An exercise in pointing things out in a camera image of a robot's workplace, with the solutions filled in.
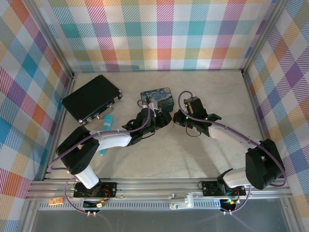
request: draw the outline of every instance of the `white tabletop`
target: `white tabletop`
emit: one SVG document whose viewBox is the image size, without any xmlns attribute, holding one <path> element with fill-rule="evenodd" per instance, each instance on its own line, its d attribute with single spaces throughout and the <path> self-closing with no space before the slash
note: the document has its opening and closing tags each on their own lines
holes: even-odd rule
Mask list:
<svg viewBox="0 0 309 232">
<path fill-rule="evenodd" d="M 169 87 L 178 111 L 177 99 L 183 90 L 198 96 L 208 114 L 215 113 L 230 126 L 260 140 L 262 138 L 240 71 L 191 72 L 108 72 L 102 73 L 122 90 L 122 99 L 114 105 L 112 130 L 120 129 L 140 112 L 136 105 L 142 91 Z M 99 73 L 80 73 L 75 89 Z M 60 142 L 79 123 L 69 114 L 65 118 Z M 103 121 L 95 119 L 86 126 L 101 131 Z M 100 178 L 143 177 L 217 177 L 229 168 L 245 165 L 245 154 L 202 134 L 189 137 L 185 128 L 171 122 L 154 136 L 130 147 L 114 147 L 101 156 L 97 152 L 90 165 Z M 59 161 L 55 167 L 62 167 Z M 68 178 L 65 171 L 53 171 L 49 178 Z"/>
</svg>

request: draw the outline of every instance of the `blue bottle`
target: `blue bottle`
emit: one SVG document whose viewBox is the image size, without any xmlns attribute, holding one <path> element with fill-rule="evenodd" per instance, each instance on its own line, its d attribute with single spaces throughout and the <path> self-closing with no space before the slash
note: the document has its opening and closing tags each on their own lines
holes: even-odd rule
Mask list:
<svg viewBox="0 0 309 232">
<path fill-rule="evenodd" d="M 105 117 L 104 117 L 104 121 L 103 121 L 104 125 L 103 125 L 103 130 L 104 131 L 108 131 L 111 129 L 111 125 L 112 125 L 112 115 L 111 114 L 107 114 Z M 107 149 L 103 149 L 100 151 L 100 154 L 102 156 L 104 156 L 105 154 L 105 151 Z"/>
</svg>

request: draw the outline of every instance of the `colorful checkered fabric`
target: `colorful checkered fabric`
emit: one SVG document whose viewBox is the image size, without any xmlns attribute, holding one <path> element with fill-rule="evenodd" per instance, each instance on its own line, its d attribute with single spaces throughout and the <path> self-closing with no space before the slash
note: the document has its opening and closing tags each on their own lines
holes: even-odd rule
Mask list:
<svg viewBox="0 0 309 232">
<path fill-rule="evenodd" d="M 21 0 L 0 7 L 0 232 L 14 232 L 42 172 L 66 92 L 64 74 Z"/>
<path fill-rule="evenodd" d="M 36 0 L 77 72 L 239 69 L 275 1 Z"/>
<path fill-rule="evenodd" d="M 277 143 L 309 231 L 309 1 L 291 0 L 250 69 L 267 137 Z"/>
</svg>

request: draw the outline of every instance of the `plaid wallpaper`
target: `plaid wallpaper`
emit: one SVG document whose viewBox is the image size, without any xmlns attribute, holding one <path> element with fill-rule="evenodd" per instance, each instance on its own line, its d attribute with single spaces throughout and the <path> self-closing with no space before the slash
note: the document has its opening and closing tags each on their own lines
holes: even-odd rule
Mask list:
<svg viewBox="0 0 309 232">
<path fill-rule="evenodd" d="M 309 1 L 290 0 L 250 70 L 251 91 L 277 143 L 309 231 Z"/>
<path fill-rule="evenodd" d="M 36 0 L 78 72 L 239 69 L 275 2 Z"/>
<path fill-rule="evenodd" d="M 0 232 L 14 232 L 42 171 L 68 85 L 21 0 L 0 7 Z"/>
</svg>

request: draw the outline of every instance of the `gray floor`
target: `gray floor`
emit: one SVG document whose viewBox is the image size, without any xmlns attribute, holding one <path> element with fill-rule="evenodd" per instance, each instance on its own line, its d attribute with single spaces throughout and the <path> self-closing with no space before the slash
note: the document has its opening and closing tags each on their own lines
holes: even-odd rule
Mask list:
<svg viewBox="0 0 309 232">
<path fill-rule="evenodd" d="M 102 210 L 104 218 L 73 210 L 38 211 L 33 232 L 288 232 L 280 199 L 251 200 L 240 211 Z"/>
<path fill-rule="evenodd" d="M 75 89 L 98 74 L 79 74 Z M 103 75 L 123 92 L 123 98 L 114 105 L 112 129 L 121 128 L 136 117 L 140 111 L 136 105 L 140 92 L 169 87 L 175 102 L 180 92 L 190 90 L 201 98 L 208 113 L 221 116 L 227 124 L 257 141 L 261 139 L 240 71 L 120 72 Z M 67 114 L 61 141 L 78 126 L 79 123 Z M 102 127 L 101 120 L 87 125 L 90 130 L 102 130 Z M 243 167 L 244 155 L 205 135 L 191 138 L 183 127 L 170 123 L 151 139 L 134 146 L 111 148 L 104 157 L 97 153 L 91 166 L 101 178 L 217 177 L 229 168 Z M 46 177 L 69 178 L 70 175 L 65 171 L 55 171 Z"/>
</svg>

